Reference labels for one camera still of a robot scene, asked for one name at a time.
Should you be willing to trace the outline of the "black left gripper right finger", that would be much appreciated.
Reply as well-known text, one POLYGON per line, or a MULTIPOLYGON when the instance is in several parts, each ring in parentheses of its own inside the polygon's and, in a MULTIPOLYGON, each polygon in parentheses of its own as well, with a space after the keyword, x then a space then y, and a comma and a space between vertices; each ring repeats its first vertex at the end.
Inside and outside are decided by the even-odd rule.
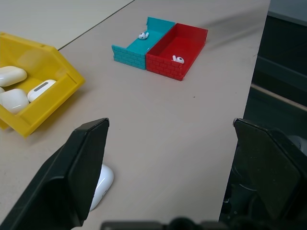
POLYGON ((270 229, 307 228, 307 157, 281 131, 235 119, 249 178, 268 215, 270 229))

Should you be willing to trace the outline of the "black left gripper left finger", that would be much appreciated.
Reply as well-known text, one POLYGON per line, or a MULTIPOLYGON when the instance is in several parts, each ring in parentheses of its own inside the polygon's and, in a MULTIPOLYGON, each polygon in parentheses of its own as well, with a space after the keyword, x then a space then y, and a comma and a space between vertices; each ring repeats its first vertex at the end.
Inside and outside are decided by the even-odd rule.
POLYGON ((87 219, 101 172, 109 119, 76 128, 40 167, 2 230, 71 230, 87 219))

